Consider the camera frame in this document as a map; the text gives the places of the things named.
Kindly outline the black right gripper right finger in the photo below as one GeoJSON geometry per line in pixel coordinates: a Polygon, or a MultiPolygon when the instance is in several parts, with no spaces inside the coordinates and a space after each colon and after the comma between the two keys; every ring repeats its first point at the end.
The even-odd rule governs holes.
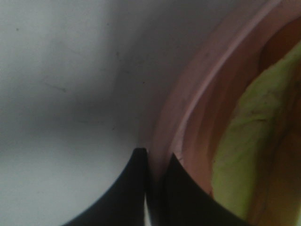
{"type": "Polygon", "coordinates": [[[247,226],[214,201],[172,155],[163,185],[164,226],[247,226]]]}

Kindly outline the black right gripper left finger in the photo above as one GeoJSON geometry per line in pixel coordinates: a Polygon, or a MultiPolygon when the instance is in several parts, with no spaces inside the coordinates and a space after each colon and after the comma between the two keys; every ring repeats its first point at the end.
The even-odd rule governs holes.
{"type": "Polygon", "coordinates": [[[145,225],[144,200],[147,176],[147,151],[145,148],[136,148],[120,176],[105,194],[66,225],[145,225]]]}

